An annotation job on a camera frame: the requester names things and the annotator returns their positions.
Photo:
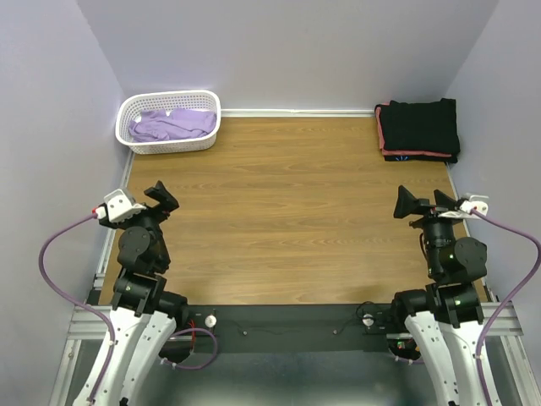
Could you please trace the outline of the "purple t-shirt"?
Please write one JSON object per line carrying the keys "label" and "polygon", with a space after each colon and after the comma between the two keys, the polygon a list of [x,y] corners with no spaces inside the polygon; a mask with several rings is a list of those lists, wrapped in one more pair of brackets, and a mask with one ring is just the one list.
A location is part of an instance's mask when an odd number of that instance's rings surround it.
{"label": "purple t-shirt", "polygon": [[132,120],[128,131],[135,142],[162,142],[198,139],[210,134],[216,127],[217,115],[212,111],[186,108],[145,111],[140,120]]}

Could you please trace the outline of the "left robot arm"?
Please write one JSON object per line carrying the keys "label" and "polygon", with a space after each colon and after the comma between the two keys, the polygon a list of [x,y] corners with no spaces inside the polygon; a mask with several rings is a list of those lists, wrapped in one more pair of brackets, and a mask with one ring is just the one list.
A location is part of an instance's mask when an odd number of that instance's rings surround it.
{"label": "left robot arm", "polygon": [[161,223],[179,208],[163,182],[145,191],[156,201],[140,204],[116,189],[95,209],[98,222],[120,230],[107,332],[76,405],[133,405],[161,347],[187,325],[187,300],[165,290],[171,259]]}

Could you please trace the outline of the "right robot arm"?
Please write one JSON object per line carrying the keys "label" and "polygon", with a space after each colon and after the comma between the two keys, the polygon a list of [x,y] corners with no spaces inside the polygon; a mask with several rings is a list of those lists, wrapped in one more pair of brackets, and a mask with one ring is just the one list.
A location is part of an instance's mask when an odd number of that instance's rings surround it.
{"label": "right robot arm", "polygon": [[457,238],[456,224],[487,214],[489,199],[465,195],[454,200],[440,190],[434,199],[397,191],[393,216],[414,215],[411,228],[422,232],[430,284],[395,294],[390,324],[409,332],[427,367],[439,405],[497,405],[500,396],[485,348],[489,328],[475,282],[487,274],[487,246]]}

